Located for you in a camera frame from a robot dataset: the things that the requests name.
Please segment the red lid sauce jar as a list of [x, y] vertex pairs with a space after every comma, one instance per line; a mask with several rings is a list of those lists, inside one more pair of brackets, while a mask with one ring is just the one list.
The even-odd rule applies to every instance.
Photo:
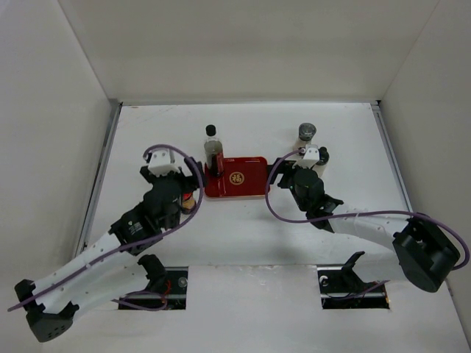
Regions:
[[184, 193], [182, 199], [182, 214], [190, 215], [196, 207], [196, 200], [194, 198], [194, 193]]

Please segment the soy sauce bottle red label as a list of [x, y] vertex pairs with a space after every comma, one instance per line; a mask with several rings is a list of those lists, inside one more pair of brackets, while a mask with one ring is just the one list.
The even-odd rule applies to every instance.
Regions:
[[224, 173], [224, 153], [223, 145], [217, 136], [216, 127], [209, 124], [205, 127], [206, 140], [204, 150], [206, 156], [206, 166], [213, 177], [221, 177]]

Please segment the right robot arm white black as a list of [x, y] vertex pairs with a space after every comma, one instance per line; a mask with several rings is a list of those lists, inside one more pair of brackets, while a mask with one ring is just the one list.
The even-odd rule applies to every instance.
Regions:
[[280, 177], [278, 187], [288, 190], [304, 222], [333, 234], [351, 235], [388, 250], [375, 259], [356, 252], [341, 273], [343, 286], [360, 290], [375, 280], [408, 280], [429, 293], [441, 287], [448, 274], [458, 268], [458, 249], [437, 221], [421, 213], [406, 211], [360, 211], [325, 192], [317, 172], [294, 161], [278, 159], [268, 168], [267, 185]]

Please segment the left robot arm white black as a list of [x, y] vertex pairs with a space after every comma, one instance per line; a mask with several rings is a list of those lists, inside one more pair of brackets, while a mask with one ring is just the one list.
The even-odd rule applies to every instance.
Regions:
[[156, 172], [145, 165], [141, 174], [151, 184], [141, 202], [124, 213], [92, 246], [42, 279], [23, 279], [14, 291], [38, 342], [65, 333], [87, 311], [137, 292], [157, 293], [166, 269], [146, 250], [181, 229], [186, 194], [205, 186], [202, 165], [185, 160], [180, 168]]

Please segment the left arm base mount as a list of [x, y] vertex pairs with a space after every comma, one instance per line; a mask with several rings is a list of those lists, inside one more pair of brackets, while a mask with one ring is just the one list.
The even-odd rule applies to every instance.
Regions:
[[170, 267], [163, 284], [156, 290], [146, 290], [115, 300], [118, 310], [185, 310], [188, 290], [188, 267]]

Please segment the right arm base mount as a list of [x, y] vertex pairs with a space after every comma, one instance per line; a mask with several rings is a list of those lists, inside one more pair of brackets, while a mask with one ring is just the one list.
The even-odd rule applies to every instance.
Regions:
[[354, 253], [343, 264], [317, 267], [320, 301], [324, 310], [389, 309], [387, 281], [364, 282], [354, 272], [365, 252]]

